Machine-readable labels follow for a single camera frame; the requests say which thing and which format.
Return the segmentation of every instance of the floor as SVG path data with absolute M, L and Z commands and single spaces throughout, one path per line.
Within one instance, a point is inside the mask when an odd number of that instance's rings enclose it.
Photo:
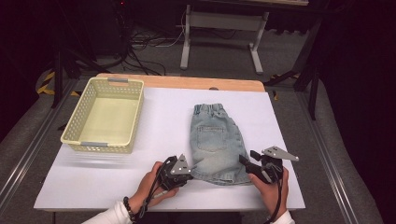
M 144 27 L 139 29 L 148 35 L 153 33 Z M 187 70 L 179 68 L 183 46 L 180 40 L 162 44 L 166 47 L 134 45 L 134 52 L 147 68 L 163 74 L 164 67 L 167 76 L 267 81 L 272 75 L 281 75 L 292 68 L 306 35 L 264 32 L 259 47 L 264 70 L 261 76 L 255 73 L 248 51 L 248 43 L 253 38 L 254 33 L 250 32 L 194 30 Z M 112 61 L 114 59 L 104 57 L 98 63 Z M 127 62 L 137 65 L 130 58 Z M 112 73 L 144 74 L 141 69 L 128 63 L 108 70 Z M 43 72 L 37 86 L 49 72 Z M 96 74 L 83 70 L 80 80 L 66 78 L 65 88 L 82 91 L 86 81 Z M 271 101 L 288 151 L 301 159 L 293 165 L 306 208 L 292 211 L 293 218 L 297 223 L 382 223 L 375 201 L 347 155 L 324 86 L 319 85 L 317 120 L 313 121 L 306 111 L 309 88 L 304 92 L 295 92 L 292 88 L 294 81 L 290 78 L 274 87 L 265 87 L 271 92 Z M 59 139 L 62 131 L 58 128 L 66 124 L 78 102 L 77 96 L 67 96 L 62 107 L 51 109 L 52 99 L 53 95 L 40 94 L 39 100 L 0 144 L 0 185 L 4 186 L 0 193 L 1 224 L 51 223 L 54 220 L 56 223 L 81 223 L 97 213 L 52 214 L 33 208 L 35 197 L 61 145 Z M 12 179 L 13 174 L 19 174 L 19 178 Z M 264 211 L 243 212 L 242 215 L 244 224 L 263 223 L 266 217 Z

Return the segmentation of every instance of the sleeve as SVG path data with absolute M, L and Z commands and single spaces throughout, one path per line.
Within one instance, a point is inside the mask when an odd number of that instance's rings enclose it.
M 131 224 L 128 211 L 122 202 L 116 202 L 113 208 L 88 219 L 83 224 Z
M 291 218 L 289 210 L 286 211 L 280 218 L 277 219 L 273 224 L 295 224 L 294 220 Z

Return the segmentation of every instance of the white metal stand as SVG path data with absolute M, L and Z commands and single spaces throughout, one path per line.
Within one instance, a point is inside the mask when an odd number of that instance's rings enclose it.
M 257 48 L 262 40 L 262 33 L 268 20 L 268 12 L 262 16 L 240 16 L 218 13 L 206 13 L 191 11 L 191 6 L 186 8 L 186 25 L 184 32 L 184 46 L 181 55 L 180 68 L 186 70 L 189 64 L 190 54 L 190 28 L 205 27 L 219 29 L 233 29 L 243 31 L 256 31 L 256 41 L 249 44 L 251 57 L 257 74 L 262 74 L 262 63 L 260 62 Z

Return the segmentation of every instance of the human hand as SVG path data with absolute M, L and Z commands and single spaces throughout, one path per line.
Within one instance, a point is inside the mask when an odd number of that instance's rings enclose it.
M 264 202 L 268 211 L 272 215 L 275 212 L 276 203 L 278 200 L 277 184 L 271 184 L 271 185 L 265 184 L 254 174 L 248 174 L 248 177 L 250 178 L 250 181 L 253 183 L 253 185 L 256 186 L 256 188 L 259 190 L 262 196 L 262 201 Z M 289 171 L 285 167 L 283 167 L 283 178 L 281 180 L 281 184 L 282 184 L 281 202 L 275 220 L 277 220 L 287 211 L 286 200 L 288 199 L 288 194 L 289 194 L 288 180 L 289 180 Z
M 146 175 L 143 177 L 142 181 L 139 184 L 139 188 L 137 189 L 136 193 L 134 194 L 134 196 L 132 196 L 129 199 L 129 205 L 131 206 L 131 210 L 134 214 L 136 214 L 137 212 L 139 212 L 140 207 L 143 205 L 143 201 L 146 200 L 146 198 L 149 196 L 149 191 L 151 189 L 151 185 L 155 180 L 155 176 L 157 175 L 157 171 L 158 169 L 160 169 L 161 165 L 163 163 L 160 161 L 156 161 L 154 163 L 154 166 L 152 167 L 151 171 L 146 173 Z M 154 195 L 159 194 L 161 192 L 164 191 L 163 188 L 158 187 L 158 182 L 155 183 L 155 191 L 154 191 Z M 151 201 L 148 204 L 148 207 L 154 206 L 158 203 L 160 203 L 162 200 L 167 199 L 167 198 L 171 198 L 173 196 L 175 196 L 178 192 L 178 188 L 175 189 L 171 189 L 168 192 L 166 192 L 165 194 L 161 195 L 160 197 L 156 197 L 151 199 Z

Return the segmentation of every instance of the white table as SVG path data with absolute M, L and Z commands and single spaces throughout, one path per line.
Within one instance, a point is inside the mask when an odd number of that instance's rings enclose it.
M 155 161 L 183 153 L 192 165 L 189 135 L 193 107 L 215 103 L 222 103 L 238 125 L 247 152 L 261 152 L 271 146 L 286 149 L 266 92 L 145 88 L 133 152 L 127 155 L 95 154 L 76 152 L 68 145 L 62 145 L 36 198 L 35 209 L 106 210 L 115 201 L 131 196 Z M 284 161 L 284 166 L 290 171 L 287 207 L 304 208 L 291 162 Z M 265 208 L 260 193 L 254 186 L 222 187 L 194 179 L 180 188 L 176 197 L 149 211 L 262 209 Z

